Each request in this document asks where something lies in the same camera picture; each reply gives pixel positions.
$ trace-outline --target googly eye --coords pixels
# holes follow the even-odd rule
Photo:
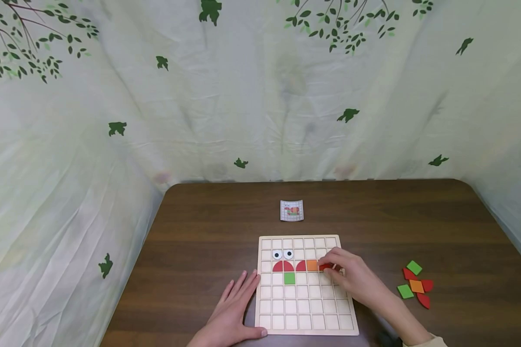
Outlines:
[[[276,260],[282,259],[282,251],[272,251],[272,256]]]
[[[285,249],[284,250],[284,258],[292,259],[293,258],[293,251],[291,249]]]

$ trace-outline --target wooden puzzle board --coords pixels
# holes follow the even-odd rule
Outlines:
[[[260,237],[255,326],[274,335],[359,335],[352,298],[316,266],[335,246],[338,235]]]

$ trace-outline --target sleeve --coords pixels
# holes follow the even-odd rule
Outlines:
[[[423,344],[417,345],[417,346],[406,346],[406,344],[403,344],[403,347],[447,347],[444,343],[444,340],[442,337],[434,336],[432,335],[432,340],[425,342]]]

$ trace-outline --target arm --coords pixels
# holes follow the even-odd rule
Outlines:
[[[336,247],[318,263],[333,263],[343,267],[345,276],[333,269],[325,269],[324,273],[349,292],[353,299],[381,315],[396,330],[404,344],[416,346],[433,340],[433,336],[411,314],[402,300],[390,292],[359,256]]]

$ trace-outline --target green square tile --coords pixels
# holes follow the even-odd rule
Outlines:
[[[423,269],[418,263],[415,263],[413,260],[407,264],[407,268],[411,270],[412,273],[417,276],[419,273],[421,273],[421,270]]]
[[[411,292],[411,288],[409,288],[409,285],[402,284],[398,286],[399,293],[401,294],[401,297],[403,299],[409,299],[410,297],[414,297],[415,295],[413,292]]]
[[[295,284],[295,273],[289,272],[284,274],[284,284]]]

